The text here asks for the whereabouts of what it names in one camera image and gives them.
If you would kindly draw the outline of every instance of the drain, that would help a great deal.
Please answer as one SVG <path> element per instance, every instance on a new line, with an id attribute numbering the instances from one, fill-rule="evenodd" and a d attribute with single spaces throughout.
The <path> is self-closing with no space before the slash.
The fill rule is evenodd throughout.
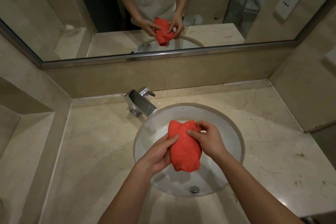
<path id="1" fill-rule="evenodd" d="M 189 188 L 189 191 L 190 191 L 191 193 L 193 193 L 193 194 L 197 194 L 197 193 L 200 191 L 200 188 L 197 187 L 197 186 L 191 186 L 191 187 Z"/>

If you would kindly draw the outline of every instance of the hand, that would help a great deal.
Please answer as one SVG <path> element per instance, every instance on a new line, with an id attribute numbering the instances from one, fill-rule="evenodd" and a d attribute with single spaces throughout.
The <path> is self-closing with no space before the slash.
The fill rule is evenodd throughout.
<path id="1" fill-rule="evenodd" d="M 139 27 L 141 27 L 149 36 L 152 37 L 155 37 L 155 30 L 161 29 L 160 26 L 155 25 L 153 22 L 148 20 L 140 19 L 136 22 L 138 23 Z"/>
<path id="2" fill-rule="evenodd" d="M 183 21 L 182 21 L 182 15 L 179 13 L 175 13 L 173 15 L 173 17 L 170 20 L 170 27 L 167 31 L 167 33 L 170 33 L 173 28 L 176 28 L 176 32 L 174 34 L 174 39 L 180 37 L 181 33 L 184 30 L 184 25 L 183 25 Z"/>
<path id="3" fill-rule="evenodd" d="M 142 165 L 149 169 L 151 175 L 154 175 L 165 169 L 170 163 L 169 147 L 179 138 L 179 135 L 169 139 L 168 133 L 157 140 L 153 146 L 139 159 Z"/>
<path id="4" fill-rule="evenodd" d="M 205 130 L 206 133 L 197 133 L 195 130 L 190 129 L 187 129 L 186 133 L 195 138 L 199 142 L 204 153 L 216 162 L 216 158 L 228 152 L 224 146 L 218 128 L 205 121 L 197 121 L 195 123 L 199 125 L 202 130 Z"/>

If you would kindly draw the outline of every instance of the marble countertop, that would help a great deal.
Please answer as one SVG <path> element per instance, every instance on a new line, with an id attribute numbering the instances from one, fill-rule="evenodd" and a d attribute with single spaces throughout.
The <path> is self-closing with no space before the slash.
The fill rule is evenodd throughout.
<path id="1" fill-rule="evenodd" d="M 296 215 L 336 210 L 336 171 L 303 134 L 268 81 L 155 92 L 158 108 L 181 102 L 213 107 L 240 129 L 244 167 Z M 122 95 L 75 100 L 42 223 L 97 223 L 129 174 L 143 117 Z M 150 186 L 140 223 L 249 223 L 230 186 L 203 197 L 174 197 Z"/>
<path id="2" fill-rule="evenodd" d="M 184 36 L 193 38 L 205 47 L 230 44 L 243 44 L 244 38 L 233 23 L 188 26 Z M 140 44 L 155 40 L 143 30 L 116 31 L 94 35 L 88 57 L 131 53 Z"/>

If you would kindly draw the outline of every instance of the faucet spout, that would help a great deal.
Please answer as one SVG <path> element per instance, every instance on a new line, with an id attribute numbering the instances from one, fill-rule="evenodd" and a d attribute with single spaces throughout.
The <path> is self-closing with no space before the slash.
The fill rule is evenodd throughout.
<path id="1" fill-rule="evenodd" d="M 146 87 L 141 88 L 139 92 L 131 90 L 129 93 L 124 95 L 124 98 L 129 106 L 129 110 L 135 117 L 139 117 L 142 113 L 149 117 L 157 112 L 158 109 L 155 105 L 146 99 L 148 95 L 155 97 L 155 94 L 149 91 Z"/>

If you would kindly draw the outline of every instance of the red towel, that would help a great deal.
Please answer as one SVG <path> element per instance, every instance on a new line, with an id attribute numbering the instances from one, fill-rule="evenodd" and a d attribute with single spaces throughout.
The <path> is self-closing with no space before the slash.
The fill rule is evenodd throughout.
<path id="1" fill-rule="evenodd" d="M 167 20 L 155 17 L 154 24 L 161 27 L 161 29 L 155 31 L 157 42 L 160 46 L 166 46 L 167 43 L 174 38 L 175 32 L 171 31 L 169 34 L 167 34 L 167 31 L 170 27 L 170 24 Z"/>
<path id="2" fill-rule="evenodd" d="M 193 172 L 200 168 L 202 149 L 199 142 L 186 133 L 187 129 L 200 133 L 201 128 L 193 120 L 179 123 L 172 120 L 169 123 L 169 138 L 179 135 L 178 140 L 170 147 L 170 160 L 175 171 Z"/>

